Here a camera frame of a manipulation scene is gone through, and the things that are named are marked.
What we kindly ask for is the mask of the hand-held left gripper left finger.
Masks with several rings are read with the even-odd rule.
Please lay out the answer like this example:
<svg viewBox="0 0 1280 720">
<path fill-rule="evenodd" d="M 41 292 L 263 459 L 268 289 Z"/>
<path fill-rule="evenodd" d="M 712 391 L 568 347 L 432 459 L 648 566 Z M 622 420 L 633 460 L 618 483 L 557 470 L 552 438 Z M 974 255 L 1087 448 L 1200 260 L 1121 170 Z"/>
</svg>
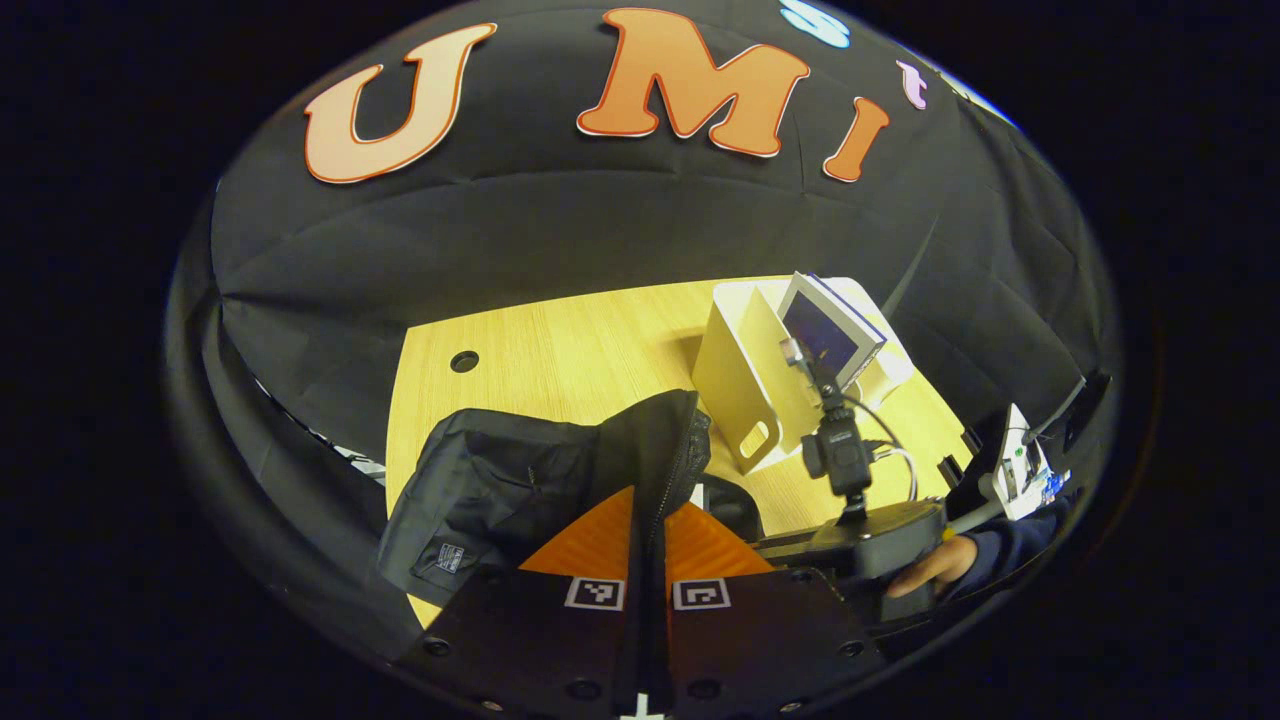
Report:
<svg viewBox="0 0 1280 720">
<path fill-rule="evenodd" d="M 476 571 L 401 669 L 474 716 L 634 715 L 634 521 L 628 487 L 517 568 Z"/>
</svg>

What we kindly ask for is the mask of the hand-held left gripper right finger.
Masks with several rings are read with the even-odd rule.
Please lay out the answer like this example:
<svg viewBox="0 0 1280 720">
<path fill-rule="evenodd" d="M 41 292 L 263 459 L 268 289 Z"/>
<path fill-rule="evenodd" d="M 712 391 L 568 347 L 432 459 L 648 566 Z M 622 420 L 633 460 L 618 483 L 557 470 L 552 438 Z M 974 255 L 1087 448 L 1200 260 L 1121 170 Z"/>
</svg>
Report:
<svg viewBox="0 0 1280 720">
<path fill-rule="evenodd" d="M 886 667 L 832 584 L 772 568 L 694 503 L 664 521 L 672 716 L 803 716 Z"/>
</svg>

